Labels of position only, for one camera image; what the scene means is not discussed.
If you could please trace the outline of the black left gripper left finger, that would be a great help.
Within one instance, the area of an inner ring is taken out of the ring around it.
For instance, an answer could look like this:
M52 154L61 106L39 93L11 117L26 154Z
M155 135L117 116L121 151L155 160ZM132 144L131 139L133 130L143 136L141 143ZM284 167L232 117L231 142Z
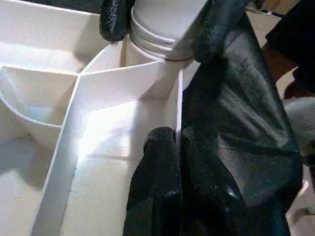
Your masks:
M183 209L180 158L170 127L151 130L129 187L125 236L178 236Z

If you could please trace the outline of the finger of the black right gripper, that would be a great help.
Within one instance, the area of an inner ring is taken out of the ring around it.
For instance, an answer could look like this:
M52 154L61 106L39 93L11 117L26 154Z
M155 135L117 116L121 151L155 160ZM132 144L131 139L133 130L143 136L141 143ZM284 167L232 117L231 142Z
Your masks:
M104 0L99 18L99 32L108 42L122 41L128 33L135 0Z
M180 0L170 22L176 36L171 60L209 62L223 48L227 35L244 16L246 0Z

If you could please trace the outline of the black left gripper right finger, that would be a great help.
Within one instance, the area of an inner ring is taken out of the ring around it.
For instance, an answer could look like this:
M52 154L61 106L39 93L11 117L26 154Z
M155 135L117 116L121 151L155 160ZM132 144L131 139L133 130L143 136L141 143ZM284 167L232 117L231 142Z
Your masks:
M206 137L191 127L181 133L183 200L191 231L201 236L246 236L245 202L234 177Z

